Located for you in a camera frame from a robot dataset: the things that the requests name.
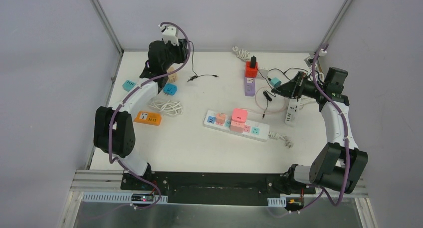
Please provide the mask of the small white power strip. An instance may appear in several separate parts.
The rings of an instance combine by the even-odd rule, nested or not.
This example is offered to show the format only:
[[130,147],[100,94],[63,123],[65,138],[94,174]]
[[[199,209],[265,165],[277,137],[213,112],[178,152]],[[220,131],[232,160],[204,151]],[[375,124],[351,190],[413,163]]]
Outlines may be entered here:
[[[308,80],[312,81],[313,76],[311,70],[305,71]],[[320,83],[323,83],[324,73],[318,68],[316,71],[316,78],[318,78]],[[297,123],[297,118],[299,118],[299,111],[305,107],[305,105],[316,103],[315,99],[302,96],[301,98],[292,98],[289,100],[287,106],[287,113],[285,116],[285,124],[291,127],[294,127]]]

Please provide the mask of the pink cube socket adapter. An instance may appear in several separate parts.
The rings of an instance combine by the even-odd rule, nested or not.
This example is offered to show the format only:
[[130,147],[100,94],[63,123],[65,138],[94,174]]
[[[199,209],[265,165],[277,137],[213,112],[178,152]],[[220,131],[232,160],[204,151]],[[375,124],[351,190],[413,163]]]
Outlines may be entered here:
[[231,120],[238,123],[245,123],[248,112],[244,109],[235,108],[231,115]]

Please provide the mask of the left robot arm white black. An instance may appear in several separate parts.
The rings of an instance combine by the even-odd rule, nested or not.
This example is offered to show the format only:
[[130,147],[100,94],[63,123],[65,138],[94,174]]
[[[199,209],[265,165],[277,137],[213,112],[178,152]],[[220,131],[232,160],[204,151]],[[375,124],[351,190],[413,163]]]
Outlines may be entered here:
[[109,155],[109,162],[118,162],[134,173],[133,184],[147,190],[152,184],[146,171],[148,162],[133,154],[136,143],[134,119],[141,108],[156,97],[168,82],[173,64],[185,66],[191,53],[190,43],[178,39],[176,45],[162,40],[150,43],[148,59],[137,84],[128,94],[111,107],[100,106],[95,113],[93,144]]

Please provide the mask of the long white power strip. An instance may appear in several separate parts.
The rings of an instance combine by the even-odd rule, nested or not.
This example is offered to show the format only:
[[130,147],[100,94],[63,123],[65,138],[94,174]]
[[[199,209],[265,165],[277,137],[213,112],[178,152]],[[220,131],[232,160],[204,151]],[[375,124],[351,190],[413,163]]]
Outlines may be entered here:
[[281,140],[287,148],[294,146],[293,141],[287,135],[271,131],[268,124],[246,118],[241,118],[241,122],[239,122],[233,120],[233,117],[232,115],[208,110],[203,119],[203,125],[210,129],[256,141],[267,142],[269,139]]

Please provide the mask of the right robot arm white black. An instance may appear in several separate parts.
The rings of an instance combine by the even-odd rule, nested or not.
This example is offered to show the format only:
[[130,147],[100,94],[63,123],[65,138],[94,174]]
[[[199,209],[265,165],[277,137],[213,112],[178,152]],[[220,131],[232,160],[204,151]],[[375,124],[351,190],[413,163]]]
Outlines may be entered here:
[[272,89],[285,98],[315,99],[326,129],[327,143],[310,166],[293,164],[285,178],[286,191],[295,193],[305,184],[324,187],[346,194],[353,192],[368,162],[368,154],[359,150],[349,123],[349,99],[344,95],[348,72],[329,68],[322,84],[307,79],[298,72],[289,82]]

